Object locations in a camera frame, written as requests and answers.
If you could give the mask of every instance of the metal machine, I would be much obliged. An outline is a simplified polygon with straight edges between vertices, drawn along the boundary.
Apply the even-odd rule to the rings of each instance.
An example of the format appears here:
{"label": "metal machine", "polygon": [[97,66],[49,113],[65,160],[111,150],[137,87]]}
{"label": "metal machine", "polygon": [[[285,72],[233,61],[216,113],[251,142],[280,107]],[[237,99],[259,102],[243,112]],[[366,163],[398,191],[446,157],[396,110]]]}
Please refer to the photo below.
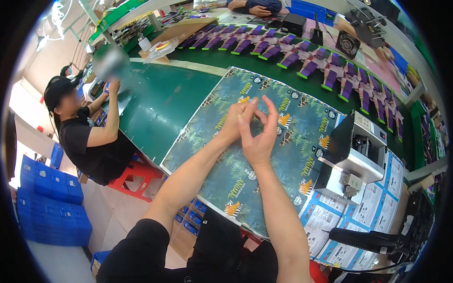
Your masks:
{"label": "metal machine", "polygon": [[360,205],[365,186],[384,177],[386,132],[353,110],[333,131],[315,190],[337,201]]}

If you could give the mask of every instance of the black pants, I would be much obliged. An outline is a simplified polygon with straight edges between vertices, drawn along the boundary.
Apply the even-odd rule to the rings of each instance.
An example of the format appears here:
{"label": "black pants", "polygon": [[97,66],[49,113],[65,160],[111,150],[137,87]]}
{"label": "black pants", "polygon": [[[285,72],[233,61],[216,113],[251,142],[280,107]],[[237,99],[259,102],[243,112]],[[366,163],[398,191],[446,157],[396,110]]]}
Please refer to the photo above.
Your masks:
{"label": "black pants", "polygon": [[193,255],[187,267],[212,266],[228,272],[238,272],[245,282],[275,282],[278,265],[274,247],[263,241],[252,253],[241,257],[246,237],[241,238],[239,227],[224,216],[207,208],[203,217]]}

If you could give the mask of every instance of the black t-shirt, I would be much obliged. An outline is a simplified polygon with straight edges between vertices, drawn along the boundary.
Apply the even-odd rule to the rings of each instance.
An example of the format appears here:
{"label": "black t-shirt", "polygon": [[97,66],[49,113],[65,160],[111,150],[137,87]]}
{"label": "black t-shirt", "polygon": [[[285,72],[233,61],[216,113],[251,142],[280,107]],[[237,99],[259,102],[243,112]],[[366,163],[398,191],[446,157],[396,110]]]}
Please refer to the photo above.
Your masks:
{"label": "black t-shirt", "polygon": [[77,118],[62,121],[60,141],[72,163],[96,183],[105,186],[124,172],[135,153],[135,146],[118,130],[118,138],[113,143],[87,147],[91,128],[97,126],[89,114],[90,110],[85,106],[77,112]]}
{"label": "black t-shirt", "polygon": [[208,209],[203,217],[187,267],[166,269],[167,230],[157,221],[142,219],[107,255],[96,276],[98,283],[231,283],[276,282],[277,256],[264,241],[252,253],[242,248],[239,227]]}

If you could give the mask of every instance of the hand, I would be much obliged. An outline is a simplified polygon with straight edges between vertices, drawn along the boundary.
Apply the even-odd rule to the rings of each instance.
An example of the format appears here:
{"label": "hand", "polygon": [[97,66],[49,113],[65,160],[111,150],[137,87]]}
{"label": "hand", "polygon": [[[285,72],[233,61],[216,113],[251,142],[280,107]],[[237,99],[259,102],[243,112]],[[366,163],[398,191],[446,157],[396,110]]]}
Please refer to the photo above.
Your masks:
{"label": "hand", "polygon": [[226,115],[225,123],[217,136],[223,136],[230,144],[241,137],[237,116],[242,115],[246,123],[250,124],[255,114],[257,117],[266,116],[257,109],[258,97],[253,98],[251,102],[235,103],[230,106]]}
{"label": "hand", "polygon": [[233,11],[236,8],[245,7],[247,4],[247,0],[233,0],[228,4],[228,9]]}
{"label": "hand", "polygon": [[264,6],[255,6],[249,9],[250,14],[256,15],[258,17],[269,17],[272,13]]}
{"label": "hand", "polygon": [[107,90],[107,84],[104,85],[104,88],[102,90],[102,94],[105,95],[105,97],[109,97],[109,93],[106,92],[106,90]]}
{"label": "hand", "polygon": [[264,125],[263,132],[256,137],[252,137],[250,133],[250,125],[247,122],[247,117],[238,115],[239,132],[242,138],[242,150],[244,156],[252,165],[253,169],[261,166],[270,165],[270,153],[274,147],[275,138],[277,137],[277,124],[279,114],[274,106],[274,103],[267,97],[263,96],[263,101],[269,110],[269,116],[257,115],[261,123]]}
{"label": "hand", "polygon": [[109,86],[108,86],[109,95],[112,95],[112,94],[117,95],[119,89],[120,89],[120,81],[113,81],[113,82],[109,83]]}

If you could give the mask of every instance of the finger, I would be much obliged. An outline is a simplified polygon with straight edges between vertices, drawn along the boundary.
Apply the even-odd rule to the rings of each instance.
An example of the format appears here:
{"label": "finger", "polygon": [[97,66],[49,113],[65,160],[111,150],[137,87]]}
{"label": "finger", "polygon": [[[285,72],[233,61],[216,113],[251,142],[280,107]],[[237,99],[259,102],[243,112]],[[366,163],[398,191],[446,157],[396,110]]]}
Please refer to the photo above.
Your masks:
{"label": "finger", "polygon": [[244,112],[242,113],[242,117],[245,119],[245,121],[251,121],[253,118],[253,113],[255,112],[256,108],[258,107],[258,97],[254,97],[252,101],[247,104],[247,107],[244,109]]}
{"label": "finger", "polygon": [[272,100],[270,100],[267,96],[263,95],[262,96],[263,102],[266,104],[267,109],[269,111],[269,115],[267,117],[268,123],[267,125],[270,128],[275,129],[278,123],[278,118],[279,118],[279,113],[277,112],[277,109],[275,108],[274,103]]}
{"label": "finger", "polygon": [[251,146],[253,143],[253,137],[250,132],[249,123],[247,123],[247,121],[244,120],[241,114],[237,115],[237,122],[239,125],[239,133],[241,134],[242,138],[242,146],[243,147]]}
{"label": "finger", "polygon": [[264,114],[261,110],[256,109],[254,114],[255,114],[255,116],[258,118],[258,120],[261,121],[261,123],[262,123],[263,125],[266,125],[266,124],[267,124],[267,115]]}

